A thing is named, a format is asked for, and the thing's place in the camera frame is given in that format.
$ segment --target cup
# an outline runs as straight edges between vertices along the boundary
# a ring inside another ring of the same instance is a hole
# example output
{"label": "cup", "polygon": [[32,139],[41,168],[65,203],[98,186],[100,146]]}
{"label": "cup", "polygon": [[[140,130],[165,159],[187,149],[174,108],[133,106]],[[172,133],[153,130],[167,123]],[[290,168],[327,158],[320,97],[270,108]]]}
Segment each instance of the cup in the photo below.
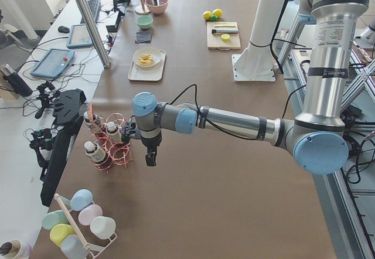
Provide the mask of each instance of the cup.
{"label": "cup", "polygon": [[91,232],[102,240],[110,238],[114,234],[115,229],[115,220],[105,216],[96,217],[90,224]]}
{"label": "cup", "polygon": [[70,234],[76,234],[71,225],[57,224],[50,231],[49,238],[55,243],[55,245],[61,247],[63,240]]}
{"label": "cup", "polygon": [[56,210],[45,215],[42,220],[42,227],[46,230],[51,230],[57,224],[67,223],[68,219],[66,219],[64,212],[62,210]]}
{"label": "cup", "polygon": [[20,240],[11,240],[9,241],[11,244],[12,244],[12,249],[16,249],[16,251],[14,252],[10,252],[4,256],[2,256],[1,258],[4,258],[4,259],[22,259],[22,258],[26,258],[27,256],[29,256],[30,252],[31,252],[31,246],[28,245],[27,243],[23,243],[21,242]]}
{"label": "cup", "polygon": [[88,255],[88,250],[83,248],[75,234],[70,234],[63,240],[61,251],[68,259],[85,259]]}
{"label": "cup", "polygon": [[89,226],[94,218],[102,215],[103,211],[99,205],[89,205],[80,212],[78,221],[84,226]]}
{"label": "cup", "polygon": [[93,202],[93,194],[86,189],[78,190],[71,198],[70,207],[74,211],[81,211]]}

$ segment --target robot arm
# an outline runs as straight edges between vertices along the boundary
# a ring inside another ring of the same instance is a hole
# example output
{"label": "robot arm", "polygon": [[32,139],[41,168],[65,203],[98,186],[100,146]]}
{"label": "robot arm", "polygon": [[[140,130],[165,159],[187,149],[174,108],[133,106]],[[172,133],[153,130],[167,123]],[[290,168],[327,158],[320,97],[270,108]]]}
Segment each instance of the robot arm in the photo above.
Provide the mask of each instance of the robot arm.
{"label": "robot arm", "polygon": [[268,141],[286,149],[299,166],[313,174],[340,169],[348,157],[340,105],[356,20],[368,4],[369,0],[301,0],[301,15],[311,14],[316,30],[304,106],[294,121],[268,120],[193,104],[172,106],[158,103],[151,93],[136,95],[133,112],[142,143],[148,148],[148,165],[156,165],[161,128],[191,134],[198,126]]}

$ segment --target plate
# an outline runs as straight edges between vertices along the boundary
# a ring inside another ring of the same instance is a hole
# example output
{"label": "plate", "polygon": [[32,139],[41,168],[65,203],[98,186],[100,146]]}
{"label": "plate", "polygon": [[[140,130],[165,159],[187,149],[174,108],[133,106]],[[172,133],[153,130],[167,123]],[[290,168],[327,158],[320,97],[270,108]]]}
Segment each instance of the plate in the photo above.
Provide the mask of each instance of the plate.
{"label": "plate", "polygon": [[[139,64],[138,58],[143,54],[153,55],[154,62],[152,64],[148,65],[148,66],[144,66],[142,64]],[[133,62],[139,67],[146,67],[146,68],[154,67],[160,62],[161,58],[162,58],[162,53],[160,52],[160,50],[158,50],[156,48],[152,48],[152,47],[139,49],[139,50],[135,51],[134,54],[133,54]]]}

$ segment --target warning label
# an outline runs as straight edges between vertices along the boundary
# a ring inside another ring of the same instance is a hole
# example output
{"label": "warning label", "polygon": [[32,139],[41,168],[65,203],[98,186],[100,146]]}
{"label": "warning label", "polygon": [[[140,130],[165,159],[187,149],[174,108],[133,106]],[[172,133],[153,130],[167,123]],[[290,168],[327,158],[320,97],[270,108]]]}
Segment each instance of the warning label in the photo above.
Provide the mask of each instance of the warning label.
{"label": "warning label", "polygon": [[354,36],[355,21],[335,20],[316,25],[313,48],[341,47],[350,50]]}

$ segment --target wooden cutting board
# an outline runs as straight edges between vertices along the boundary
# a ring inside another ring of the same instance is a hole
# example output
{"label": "wooden cutting board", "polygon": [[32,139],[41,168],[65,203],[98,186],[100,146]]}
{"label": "wooden cutting board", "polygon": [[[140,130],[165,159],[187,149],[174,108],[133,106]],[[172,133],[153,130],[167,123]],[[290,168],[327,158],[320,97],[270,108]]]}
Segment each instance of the wooden cutting board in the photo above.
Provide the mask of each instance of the wooden cutting board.
{"label": "wooden cutting board", "polygon": [[[233,28],[215,27],[216,25],[234,25]],[[237,22],[207,22],[207,47],[209,49],[241,49],[240,34],[230,35],[230,39],[226,42],[221,40],[221,34],[213,35],[212,29],[238,29]]]}

